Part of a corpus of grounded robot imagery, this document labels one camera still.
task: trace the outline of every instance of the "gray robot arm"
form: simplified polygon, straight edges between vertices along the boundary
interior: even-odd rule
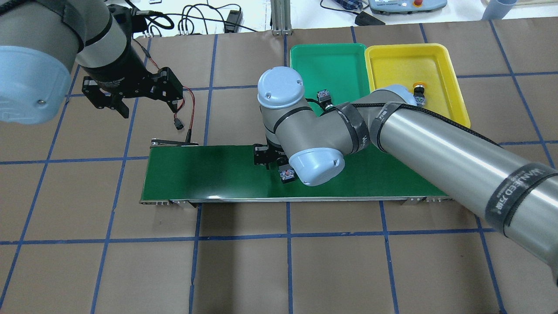
[[[89,74],[82,91],[96,108],[127,118],[122,99],[145,96],[176,112],[182,84],[169,68],[146,70],[131,47],[133,32],[141,31],[132,13],[145,24],[142,11],[101,0],[0,0],[0,121],[52,119],[76,61]]]
[[[316,117],[293,69],[270,69],[258,82],[268,144],[284,151],[304,184],[327,182],[343,170],[343,155],[373,143],[548,264],[558,285],[558,172],[401,107],[409,96],[376,90]]]

